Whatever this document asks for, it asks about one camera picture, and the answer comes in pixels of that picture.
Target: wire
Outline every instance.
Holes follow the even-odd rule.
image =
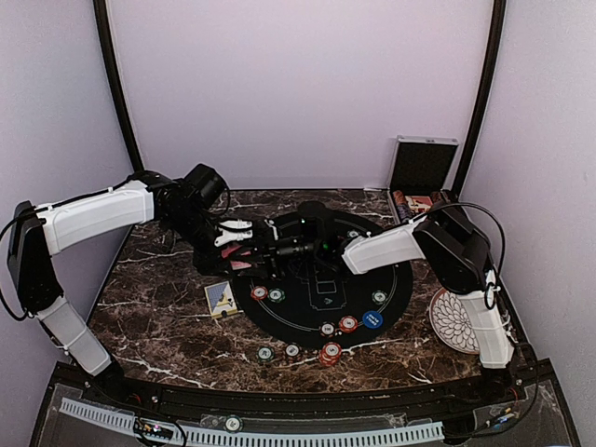
[[[484,214],[488,215],[493,222],[496,224],[496,227],[499,230],[499,234],[501,235],[501,255],[499,256],[499,264],[498,267],[496,268],[496,271],[494,272],[494,281],[496,282],[495,286],[501,285],[502,286],[502,282],[501,282],[501,270],[503,269],[503,262],[505,261],[505,249],[506,249],[506,241],[505,241],[505,230],[503,229],[503,225],[499,222],[499,220],[494,216],[494,214],[492,214],[490,211],[488,211],[486,208],[481,207],[480,205],[477,205],[475,203],[470,203],[470,202],[461,202],[461,203],[447,203],[445,205],[441,205],[435,209],[431,209],[428,210],[427,212],[423,213],[423,214],[418,214],[417,216],[415,216],[412,219],[412,222],[416,222],[426,216],[428,216],[428,214],[432,214],[433,212],[437,212],[440,210],[446,210],[448,208],[472,208],[474,210],[479,210],[482,211]],[[494,308],[494,306],[496,305],[496,300],[493,300],[493,304],[489,305],[488,304],[488,293],[484,294],[484,304],[486,305],[486,307],[491,310]]]
[[[530,348],[530,350],[532,351],[532,361],[534,364],[534,370],[535,370],[535,389],[534,389],[534,395],[532,396],[532,401],[530,402],[530,405],[528,406],[527,410],[525,412],[523,412],[520,416],[518,416],[517,419],[513,420],[509,426],[507,426],[505,429],[503,430],[499,430],[496,432],[492,432],[492,433],[482,433],[485,430],[488,430],[490,428],[495,427],[497,424],[492,424],[486,427],[479,427],[474,431],[468,432],[468,433],[449,433],[449,432],[444,432],[445,435],[445,439],[460,439],[460,438],[490,438],[492,436],[496,436],[496,435],[501,435],[503,433],[507,433],[508,431],[510,431],[512,428],[516,427],[523,419],[525,419],[527,417],[528,414],[530,414],[532,412],[532,409],[534,408],[534,405],[536,404],[537,401],[537,397],[538,397],[538,387],[540,385],[540,374],[538,371],[538,357],[534,351],[534,348],[532,347],[532,345],[530,345],[529,343],[519,343],[516,344],[516,348],[520,348],[521,346],[528,346]],[[514,395],[516,397],[516,401],[514,403],[514,405],[520,404],[519,400],[518,400],[518,395],[517,392],[514,391]]]
[[[76,202],[77,200],[82,200],[84,198],[91,198],[91,197],[99,196],[101,194],[108,193],[110,191],[113,191],[115,189],[118,189],[118,188],[124,186],[127,182],[128,182],[128,180],[125,180],[124,182],[121,182],[121,183],[117,184],[116,186],[114,186],[112,188],[107,188],[107,189],[104,189],[104,190],[101,190],[101,191],[96,191],[95,193],[88,193],[88,194],[84,194],[82,196],[76,196],[76,197],[73,197],[73,198],[69,198],[67,200],[63,200],[62,202],[58,202],[58,203],[55,203],[55,204],[51,205],[51,208],[63,207],[63,206],[68,205],[70,203]],[[2,243],[2,240],[4,239],[4,236],[6,235],[6,233],[8,232],[8,230],[10,230],[10,228],[12,228],[12,226],[14,224],[19,224],[19,223],[28,221],[29,219],[32,219],[33,217],[37,216],[38,213],[49,210],[49,208],[50,208],[50,206],[46,206],[46,207],[43,207],[43,208],[37,208],[37,209],[36,208],[33,208],[33,210],[28,211],[28,212],[24,212],[21,215],[19,215],[19,216],[15,217],[14,219],[12,219],[2,229],[2,232],[0,232],[0,244]],[[4,294],[2,293],[2,290],[1,289],[0,289],[0,302],[2,302],[2,306],[4,307],[4,309],[6,310],[6,312],[15,321],[24,321],[29,316],[29,312],[25,308],[23,308],[23,311],[24,311],[23,315],[17,315],[10,308],[10,306],[8,305],[8,302],[7,302]]]
[[[489,282],[486,285],[486,290],[484,291],[484,306],[488,309],[488,310],[493,310],[494,307],[496,306],[496,298],[493,295],[493,302],[489,303],[488,302],[488,294],[491,291],[491,288],[494,287],[495,284],[493,284],[492,282]]]
[[[218,212],[218,213],[211,212],[210,213],[211,216],[222,217],[230,210],[230,205],[232,204],[232,193],[231,193],[230,187],[228,185],[225,186],[225,193],[227,195],[227,199],[225,201],[225,209],[222,212]]]
[[[182,428],[182,426],[178,423],[178,421],[176,421],[174,418],[170,417],[170,416],[166,416],[164,414],[158,413],[158,412],[154,412],[153,410],[148,410],[144,407],[138,407],[136,405],[130,405],[128,403],[122,402],[118,399],[113,398],[112,396],[108,395],[105,391],[102,390],[102,388],[100,386],[98,386],[94,381],[92,377],[89,377],[90,380],[88,381],[88,383],[93,386],[93,388],[95,388],[97,391],[100,392],[100,394],[102,394],[105,398],[107,398],[108,400],[111,400],[112,402],[116,403],[118,406],[122,407],[125,410],[131,410],[132,412],[134,412],[135,417],[137,417],[138,419],[141,419],[138,415],[137,412],[139,410],[142,410],[146,413],[152,414],[153,416],[159,417],[160,419],[165,419],[167,422],[169,422],[170,424],[173,424],[174,426],[176,426],[176,428],[178,428],[178,431],[180,432],[181,436],[183,437],[183,444],[182,447],[186,447],[186,443],[188,442],[188,437],[186,436],[186,432],[184,431],[184,429]]]
[[[518,395],[518,392],[515,390],[515,388],[512,386],[509,390],[511,391],[513,396],[515,396],[515,402],[513,403],[513,405],[517,405],[518,403],[520,403],[520,396]]]

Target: brown marble surface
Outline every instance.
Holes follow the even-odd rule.
[[[255,219],[295,210],[316,199],[384,227],[393,225],[385,192],[241,191],[232,195],[231,217]],[[159,383],[256,392],[344,392],[433,384],[479,373],[476,356],[443,344],[430,326],[427,307],[440,284],[428,265],[413,262],[413,296],[403,317],[378,339],[344,351],[326,368],[315,351],[287,364],[285,344],[244,314],[213,320],[204,288],[225,278],[202,277],[192,249],[173,245],[155,223],[137,226],[122,251],[90,328],[111,350],[127,376]],[[276,359],[264,366],[259,346]]]

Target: lavender wall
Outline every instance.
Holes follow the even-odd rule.
[[[590,0],[509,2],[463,194],[505,224],[508,290],[587,446],[596,445],[594,23]]]
[[[398,134],[463,141],[491,0],[111,1],[149,168],[379,187]]]
[[[0,2],[0,73],[2,226],[22,200],[57,201],[128,175],[92,2]],[[85,242],[55,261],[62,286],[83,315],[122,236]],[[6,253],[5,242],[0,260]],[[0,283],[15,307],[4,261]],[[59,357],[39,324],[16,323],[0,310],[0,446],[28,445]]]

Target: poker chip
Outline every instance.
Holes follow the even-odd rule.
[[[434,193],[430,193],[430,200],[432,200],[432,203],[441,202],[443,200],[443,196],[439,191],[435,191]]]
[[[395,200],[396,205],[408,205],[408,199],[401,191],[393,192],[393,200]]]
[[[333,337],[335,335],[335,325],[333,323],[323,323],[318,328],[318,332],[323,337]]]
[[[262,346],[257,351],[257,360],[259,363],[269,363],[276,356],[273,349],[268,346]]]
[[[268,295],[268,291],[266,287],[257,286],[252,289],[251,298],[256,301],[264,300]]]
[[[339,329],[345,333],[351,333],[358,328],[358,320],[350,315],[346,315],[339,322]]]
[[[362,322],[369,329],[379,329],[383,326],[383,316],[374,310],[369,310],[362,317]]]
[[[384,291],[374,291],[372,293],[372,301],[376,305],[382,305],[387,301],[387,294]]]
[[[333,366],[342,357],[342,347],[334,342],[326,344],[318,352],[318,361],[323,366]]]
[[[410,210],[408,205],[396,205],[395,209],[398,212],[400,222],[406,222],[412,219],[412,210]]]
[[[229,433],[238,433],[244,427],[244,424],[242,423],[242,419],[232,415],[225,419],[223,427],[225,428],[225,431]]]
[[[300,347],[298,345],[287,345],[286,346],[286,360],[289,363],[294,363],[298,360],[300,360],[300,357],[302,356],[302,350],[300,349]]]
[[[281,303],[286,299],[286,292],[284,292],[282,289],[271,289],[267,298],[269,298],[269,301],[272,301],[273,303]]]

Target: stack of poker chips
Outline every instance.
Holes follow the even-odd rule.
[[[443,196],[439,191],[435,191],[434,193],[430,194],[430,200],[432,200],[432,203],[441,202],[443,200]]]
[[[400,222],[405,222],[409,219],[412,219],[412,211],[408,205],[408,200],[401,191],[393,192],[393,201],[395,202],[395,209],[398,213]]]
[[[334,342],[329,342],[318,352],[318,361],[323,366],[333,366],[342,357],[342,347]]]

